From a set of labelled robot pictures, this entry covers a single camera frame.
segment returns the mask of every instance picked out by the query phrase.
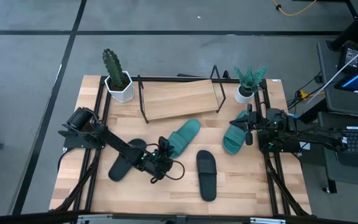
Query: potted plant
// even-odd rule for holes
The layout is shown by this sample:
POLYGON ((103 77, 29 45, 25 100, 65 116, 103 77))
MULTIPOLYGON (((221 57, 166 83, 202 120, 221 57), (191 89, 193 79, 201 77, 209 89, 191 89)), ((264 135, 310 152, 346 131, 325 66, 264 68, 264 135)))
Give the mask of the potted plant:
POLYGON ((109 76, 104 83, 111 96, 121 103, 128 102, 134 98, 134 84, 127 71, 122 71, 117 55, 110 49, 103 50, 103 62, 109 76))
POLYGON ((237 73, 240 81, 239 88, 237 89, 234 98, 238 103, 247 104, 254 96, 254 93, 258 91, 259 83, 262 81, 267 71, 267 65, 258 69, 254 74, 252 74, 252 68, 249 66, 245 76, 236 67, 234 67, 234 71, 237 73))

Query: green slide sandal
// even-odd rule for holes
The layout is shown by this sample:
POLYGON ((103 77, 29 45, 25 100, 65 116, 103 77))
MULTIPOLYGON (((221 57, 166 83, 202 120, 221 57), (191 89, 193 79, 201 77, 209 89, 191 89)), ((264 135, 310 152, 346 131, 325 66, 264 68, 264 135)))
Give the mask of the green slide sandal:
MULTIPOLYGON (((242 118, 246 114, 248 114, 248 111, 241 111, 236 119, 242 118)), ((236 126, 230 125, 223 136, 223 148, 230 154, 237 154, 245 140, 246 133, 236 126)))
POLYGON ((172 159, 176 159, 183 153, 200 130, 200 127, 201 124, 197 119, 189 119, 178 131, 172 132, 168 138, 170 145, 173 146, 172 159))

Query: green plant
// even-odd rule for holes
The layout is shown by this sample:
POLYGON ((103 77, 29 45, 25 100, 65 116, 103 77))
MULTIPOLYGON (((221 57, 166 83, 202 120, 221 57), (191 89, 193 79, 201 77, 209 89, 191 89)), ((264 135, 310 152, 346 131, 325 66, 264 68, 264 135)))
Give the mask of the green plant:
POLYGON ((122 73, 117 55, 110 49, 103 50, 103 62, 110 76, 111 87, 122 91, 128 85, 128 77, 122 73))
POLYGON ((236 67, 234 67, 234 71, 237 73, 237 76, 240 80, 240 86, 244 89, 244 91, 248 93, 254 93, 258 90, 258 85, 265 76, 267 65, 258 69, 254 74, 252 74, 251 66, 248 67, 246 75, 243 75, 236 67))

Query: concrete floor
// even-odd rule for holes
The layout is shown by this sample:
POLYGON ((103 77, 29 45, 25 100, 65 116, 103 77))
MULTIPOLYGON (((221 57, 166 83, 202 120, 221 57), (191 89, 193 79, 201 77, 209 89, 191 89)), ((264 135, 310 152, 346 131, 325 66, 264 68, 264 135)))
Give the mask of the concrete floor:
MULTIPOLYGON (((71 30, 80 2, 0 0, 0 29, 71 30)), ((287 12, 307 5, 280 3, 287 12)), ((353 3, 358 10, 358 1, 353 3)), ((298 17, 287 17, 271 1, 88 0, 79 30, 343 30, 351 22, 347 6, 335 2, 318 2, 298 17)), ((131 75, 207 76, 214 64, 231 73, 233 66, 267 64, 267 78, 282 79, 289 100, 319 72, 316 43, 326 38, 332 37, 76 36, 23 213, 48 210, 63 145, 57 130, 74 110, 82 76, 106 75, 101 60, 105 47, 114 49, 131 75)), ((67 42, 67 35, 0 35, 0 141, 5 143, 0 151, 0 215, 10 212, 67 42)), ((305 89, 316 87, 312 83, 305 89)), ((358 185, 337 183, 338 194, 327 195, 321 191, 326 185, 323 167, 304 164, 303 172, 315 215, 358 222, 358 185)))

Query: slide sandal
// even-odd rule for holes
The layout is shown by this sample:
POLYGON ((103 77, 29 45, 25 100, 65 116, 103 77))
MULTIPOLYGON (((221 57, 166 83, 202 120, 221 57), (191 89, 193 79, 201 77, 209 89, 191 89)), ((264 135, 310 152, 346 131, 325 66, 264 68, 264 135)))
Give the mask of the slide sandal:
POLYGON ((168 138, 170 145, 173 146, 172 159, 176 159, 183 153, 200 130, 200 127, 201 124, 197 119, 189 119, 178 131, 172 132, 168 138))
MULTIPOLYGON (((248 114, 248 111, 241 111, 237 119, 242 118, 246 114, 248 114)), ((223 148, 230 154, 237 154, 245 140, 246 133, 240 128, 230 125, 223 136, 223 148)))
MULTIPOLYGON (((133 139, 129 143, 131 146, 141 147, 146 149, 146 142, 141 139, 133 139)), ((140 159, 143 156, 143 152, 138 149, 128 149, 131 150, 129 156, 134 158, 134 160, 140 159)), ((128 173, 128 171, 132 168, 132 165, 126 160, 126 158, 120 153, 109 170, 109 178, 112 181, 120 181, 124 176, 128 173)))
POLYGON ((197 172, 201 198, 212 202, 216 199, 216 161, 210 152, 200 150, 197 153, 197 172))

